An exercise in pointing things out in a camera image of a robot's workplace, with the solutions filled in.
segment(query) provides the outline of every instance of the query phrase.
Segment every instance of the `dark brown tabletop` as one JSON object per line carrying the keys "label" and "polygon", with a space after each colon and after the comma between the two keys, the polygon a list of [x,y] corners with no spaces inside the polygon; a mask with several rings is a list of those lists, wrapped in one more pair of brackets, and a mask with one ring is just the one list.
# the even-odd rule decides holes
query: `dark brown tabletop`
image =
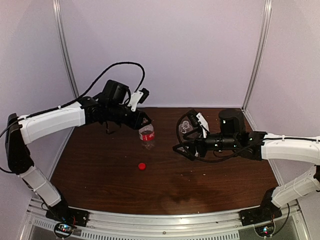
{"label": "dark brown tabletop", "polygon": [[[267,161],[204,163],[173,152],[176,123],[187,108],[144,110],[154,120],[151,150],[126,126],[111,135],[99,123],[74,130],[51,179],[70,206],[124,214],[209,213],[259,205],[265,191],[278,185]],[[196,110],[210,132],[220,131],[221,109]],[[212,152],[206,158],[215,159]],[[139,170],[139,163],[146,169]]]}

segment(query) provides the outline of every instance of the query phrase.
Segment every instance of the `black cable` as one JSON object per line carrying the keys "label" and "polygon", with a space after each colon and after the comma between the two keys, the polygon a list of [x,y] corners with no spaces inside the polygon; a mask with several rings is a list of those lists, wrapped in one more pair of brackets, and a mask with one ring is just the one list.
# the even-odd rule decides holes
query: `black cable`
{"label": "black cable", "polygon": [[187,117],[187,115],[188,115],[188,113],[183,114],[183,115],[179,118],[179,120],[177,121],[176,126],[175,126],[176,137],[177,137],[180,145],[181,145],[182,148],[184,149],[184,151],[185,151],[190,157],[192,157],[193,159],[198,160],[198,161],[201,161],[201,162],[205,162],[205,163],[220,163],[220,162],[223,162],[223,161],[227,160],[228,158],[227,158],[227,159],[221,158],[221,159],[219,159],[219,160],[210,161],[210,160],[206,160],[206,159],[204,159],[204,158],[198,157],[198,156],[194,156],[194,155],[189,151],[189,149],[185,146],[185,144],[184,144],[183,141],[181,140],[181,137],[180,137],[180,134],[179,134],[179,125],[180,125],[180,123],[182,122],[182,120],[183,120],[185,117]]}
{"label": "black cable", "polygon": [[279,230],[277,232],[272,234],[272,237],[277,235],[284,228],[286,223],[288,222],[288,219],[289,219],[289,216],[290,216],[290,206],[289,206],[289,203],[287,203],[286,205],[288,206],[288,215],[286,216],[286,219],[285,219],[283,225],[279,228]]}
{"label": "black cable", "polygon": [[249,144],[241,149],[239,149],[238,151],[235,151],[233,154],[231,155],[228,155],[228,156],[225,156],[225,157],[220,157],[218,160],[206,160],[202,157],[197,157],[195,155],[193,155],[189,150],[188,148],[185,146],[185,144],[183,143],[183,141],[181,140],[181,137],[180,137],[180,134],[179,134],[179,125],[180,123],[182,122],[182,120],[188,116],[188,113],[185,113],[183,114],[179,120],[177,121],[176,123],[176,128],[175,128],[175,132],[176,132],[176,136],[177,136],[177,139],[180,143],[180,145],[182,146],[182,148],[184,149],[184,151],[194,160],[198,160],[198,161],[201,161],[201,162],[204,162],[204,163],[220,163],[220,162],[224,162],[230,158],[233,158],[233,157],[236,157],[239,153],[257,145],[257,144],[260,144],[261,142],[263,141],[266,141],[266,140],[306,140],[306,141],[311,141],[311,142],[316,142],[317,140],[316,139],[312,139],[312,138],[305,138],[305,137],[269,137],[269,138],[263,138],[263,139],[260,139],[259,141],[256,141],[252,144]]}
{"label": "black cable", "polygon": [[[69,101],[63,105],[60,106],[60,108],[65,108],[71,104],[74,104],[75,102],[77,102],[80,98],[83,98],[92,88],[93,86],[98,82],[98,80],[111,68],[113,68],[114,66],[118,66],[118,65],[136,65],[138,67],[141,68],[142,70],[142,78],[138,84],[138,87],[136,88],[135,92],[140,88],[140,86],[142,85],[144,79],[145,79],[145,76],[146,76],[146,72],[145,72],[145,69],[144,67],[140,64],[140,63],[137,63],[137,62],[133,62],[133,61],[121,61],[121,62],[116,62],[116,63],[113,63],[111,64],[110,66],[108,66],[104,71],[102,71],[102,73],[100,73],[100,75],[91,83],[91,85],[88,87],[87,90],[84,91],[84,93],[82,93],[80,96],[78,96],[76,99],[72,100],[72,101]],[[59,107],[53,107],[53,108],[49,108],[47,110],[43,110],[43,111],[39,111],[39,112],[35,112],[35,113],[32,113],[30,115],[28,115],[26,118],[32,118],[32,117],[35,117],[35,116],[38,116],[38,115],[41,115],[41,114],[45,114],[45,113],[49,113],[49,112],[52,112],[52,111],[55,111],[55,110],[58,110]]]}

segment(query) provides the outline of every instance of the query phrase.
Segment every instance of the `white robot arm segment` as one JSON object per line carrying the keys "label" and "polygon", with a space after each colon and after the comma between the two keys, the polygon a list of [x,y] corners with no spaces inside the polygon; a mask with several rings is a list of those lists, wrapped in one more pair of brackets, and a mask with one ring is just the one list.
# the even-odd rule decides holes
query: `white robot arm segment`
{"label": "white robot arm segment", "polygon": [[268,138],[283,138],[282,140],[266,140],[261,146],[262,159],[283,159],[292,161],[308,162],[320,165],[320,143],[317,137],[305,137],[315,141],[284,139],[287,136],[274,135],[269,133],[265,135]]}
{"label": "white robot arm segment", "polygon": [[64,108],[40,114],[31,118],[19,121],[24,143],[30,144],[33,141],[49,134],[79,127],[86,123],[85,110],[79,102],[75,102]]}

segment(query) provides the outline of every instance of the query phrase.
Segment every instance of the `plastic bottle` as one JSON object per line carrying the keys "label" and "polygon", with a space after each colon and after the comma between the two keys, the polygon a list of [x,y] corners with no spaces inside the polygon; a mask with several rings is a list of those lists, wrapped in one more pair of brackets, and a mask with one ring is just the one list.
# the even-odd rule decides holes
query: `plastic bottle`
{"label": "plastic bottle", "polygon": [[[192,127],[192,125],[190,124],[190,122],[188,120],[184,120],[180,125],[179,125],[179,134],[180,134],[180,138],[182,141],[184,141],[184,134],[191,132],[194,128]],[[188,136],[188,138],[192,138],[194,134],[191,134]]]}
{"label": "plastic bottle", "polygon": [[139,129],[139,136],[142,140],[142,146],[148,150],[155,146],[155,129],[152,124]]}

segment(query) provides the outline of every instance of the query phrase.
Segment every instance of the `white wall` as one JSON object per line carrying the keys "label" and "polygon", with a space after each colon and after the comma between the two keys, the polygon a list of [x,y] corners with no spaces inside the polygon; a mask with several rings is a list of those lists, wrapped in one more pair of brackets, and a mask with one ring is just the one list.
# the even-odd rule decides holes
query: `white wall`
{"label": "white wall", "polygon": [[[248,111],[257,129],[291,136],[320,136],[320,2],[272,3],[263,60]],[[276,161],[288,182],[310,164]],[[312,239],[318,240],[319,193],[301,198]]]}
{"label": "white wall", "polygon": [[[52,0],[0,0],[0,129],[11,113],[30,114],[73,98],[64,67]],[[48,176],[67,131],[29,145]],[[0,165],[8,169],[5,138]],[[15,175],[0,172],[0,239],[14,240],[31,193]]]}
{"label": "white wall", "polygon": [[[240,107],[249,84],[264,0],[68,0],[61,11],[79,92],[108,65],[146,70],[145,106]],[[135,89],[135,66],[114,79]]]}

